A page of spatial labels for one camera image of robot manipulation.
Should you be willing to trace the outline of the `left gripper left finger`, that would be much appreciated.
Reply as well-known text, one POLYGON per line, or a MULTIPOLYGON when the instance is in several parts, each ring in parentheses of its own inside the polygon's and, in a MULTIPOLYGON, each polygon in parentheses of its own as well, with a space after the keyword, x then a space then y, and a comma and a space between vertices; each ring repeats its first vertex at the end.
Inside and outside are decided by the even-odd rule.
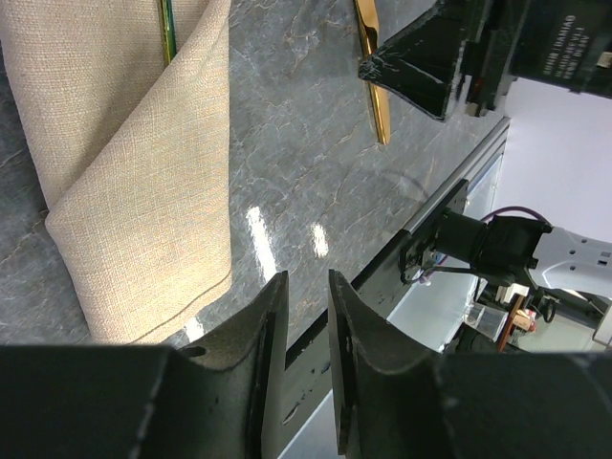
POLYGON ((5 345, 5 458, 274 458, 289 282, 183 349, 5 345))

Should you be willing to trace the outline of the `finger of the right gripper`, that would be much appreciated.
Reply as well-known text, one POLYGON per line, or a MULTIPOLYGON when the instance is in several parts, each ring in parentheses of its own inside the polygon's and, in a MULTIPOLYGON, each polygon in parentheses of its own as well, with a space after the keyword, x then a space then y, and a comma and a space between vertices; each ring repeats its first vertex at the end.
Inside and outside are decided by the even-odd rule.
POLYGON ((359 79, 446 120, 459 85, 467 9, 466 1, 435 2, 360 64, 359 79))

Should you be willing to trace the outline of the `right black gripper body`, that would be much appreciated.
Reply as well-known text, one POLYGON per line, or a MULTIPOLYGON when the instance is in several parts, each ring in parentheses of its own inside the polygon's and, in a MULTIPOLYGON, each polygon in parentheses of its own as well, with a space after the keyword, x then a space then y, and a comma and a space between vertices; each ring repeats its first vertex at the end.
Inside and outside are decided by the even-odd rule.
POLYGON ((497 109, 518 78, 611 98, 609 1, 469 1, 467 113, 497 109))

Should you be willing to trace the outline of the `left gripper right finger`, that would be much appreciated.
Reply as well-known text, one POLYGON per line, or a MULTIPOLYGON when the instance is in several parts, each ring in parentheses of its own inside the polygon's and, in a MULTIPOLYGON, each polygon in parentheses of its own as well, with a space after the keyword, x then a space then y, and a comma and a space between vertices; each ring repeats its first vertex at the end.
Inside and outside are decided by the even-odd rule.
POLYGON ((348 458, 607 458, 611 356, 437 353, 329 277, 339 454, 348 458))

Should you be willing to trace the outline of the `beige cloth napkin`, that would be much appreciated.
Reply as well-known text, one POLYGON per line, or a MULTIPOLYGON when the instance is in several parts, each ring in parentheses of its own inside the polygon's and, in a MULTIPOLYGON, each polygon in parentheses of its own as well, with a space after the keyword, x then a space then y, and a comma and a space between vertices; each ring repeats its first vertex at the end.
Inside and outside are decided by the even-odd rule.
POLYGON ((231 284, 227 1, 5 1, 1 45, 92 338, 159 342, 231 284))

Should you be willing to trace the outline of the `colourful spoon green handle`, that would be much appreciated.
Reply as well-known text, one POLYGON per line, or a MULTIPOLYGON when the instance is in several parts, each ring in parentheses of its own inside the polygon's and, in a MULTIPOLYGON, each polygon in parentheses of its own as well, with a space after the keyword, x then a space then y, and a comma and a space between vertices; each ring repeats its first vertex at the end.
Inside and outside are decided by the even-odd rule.
POLYGON ((168 66, 177 53, 174 16, 171 0, 158 0, 164 65, 168 66))

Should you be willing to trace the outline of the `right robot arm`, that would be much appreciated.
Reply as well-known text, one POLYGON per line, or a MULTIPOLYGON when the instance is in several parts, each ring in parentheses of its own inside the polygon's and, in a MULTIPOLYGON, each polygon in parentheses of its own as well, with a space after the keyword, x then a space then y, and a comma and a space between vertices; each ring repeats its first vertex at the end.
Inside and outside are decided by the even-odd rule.
MULTIPOLYGON (((607 1, 438 1, 386 41, 374 3, 360 1, 356 10, 359 78, 434 120, 445 120, 457 99, 474 117, 494 111, 517 78, 611 95, 607 1)), ((611 293, 610 245, 537 214, 479 221, 450 212, 427 246, 496 285, 611 293)))

